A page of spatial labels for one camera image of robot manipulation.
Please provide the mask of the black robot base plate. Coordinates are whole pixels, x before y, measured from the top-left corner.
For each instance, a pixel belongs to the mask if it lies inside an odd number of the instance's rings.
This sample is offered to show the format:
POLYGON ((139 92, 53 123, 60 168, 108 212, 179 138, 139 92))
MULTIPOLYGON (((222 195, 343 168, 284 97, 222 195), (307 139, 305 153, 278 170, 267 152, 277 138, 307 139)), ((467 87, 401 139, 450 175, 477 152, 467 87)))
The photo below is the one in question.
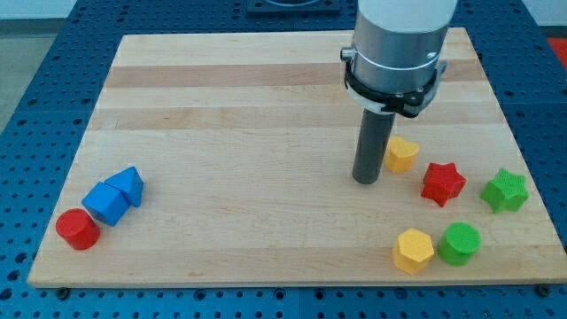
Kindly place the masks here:
POLYGON ((246 13, 261 14, 304 14, 338 13, 338 0, 244 0, 246 13))

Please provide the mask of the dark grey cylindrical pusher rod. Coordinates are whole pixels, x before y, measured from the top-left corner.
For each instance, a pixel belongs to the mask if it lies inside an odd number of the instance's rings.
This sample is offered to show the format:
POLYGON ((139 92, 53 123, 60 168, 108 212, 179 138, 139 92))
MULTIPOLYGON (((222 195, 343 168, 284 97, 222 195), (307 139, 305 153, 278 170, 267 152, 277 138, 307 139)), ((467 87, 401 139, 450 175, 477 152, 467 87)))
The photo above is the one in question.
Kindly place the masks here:
POLYGON ((394 119, 394 113, 363 112, 352 171, 356 182, 372 184, 377 181, 394 119))

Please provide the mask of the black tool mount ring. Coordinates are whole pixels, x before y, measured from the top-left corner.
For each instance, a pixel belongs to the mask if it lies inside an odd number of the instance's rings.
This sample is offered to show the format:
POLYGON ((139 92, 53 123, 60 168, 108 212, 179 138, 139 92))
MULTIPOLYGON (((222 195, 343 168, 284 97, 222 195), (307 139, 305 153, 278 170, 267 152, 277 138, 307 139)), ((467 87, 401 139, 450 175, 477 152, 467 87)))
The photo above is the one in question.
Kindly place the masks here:
POLYGON ((446 68, 446 61, 440 62, 430 80, 414 91, 384 93, 360 82, 352 72, 352 62, 348 61, 345 66, 344 84, 350 98, 367 111, 379 115, 397 113, 406 118, 415 118, 435 98, 446 68))

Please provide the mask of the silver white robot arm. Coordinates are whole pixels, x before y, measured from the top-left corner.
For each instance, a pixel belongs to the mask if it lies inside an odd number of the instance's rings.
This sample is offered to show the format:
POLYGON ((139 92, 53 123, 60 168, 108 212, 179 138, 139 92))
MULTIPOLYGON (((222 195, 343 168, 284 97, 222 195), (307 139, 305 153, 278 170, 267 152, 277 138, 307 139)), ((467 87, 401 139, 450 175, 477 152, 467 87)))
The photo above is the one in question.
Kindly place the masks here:
POLYGON ((396 115, 415 118, 434 99, 456 0, 359 0, 349 46, 340 51, 344 84, 363 109, 352 176, 374 183, 396 115))

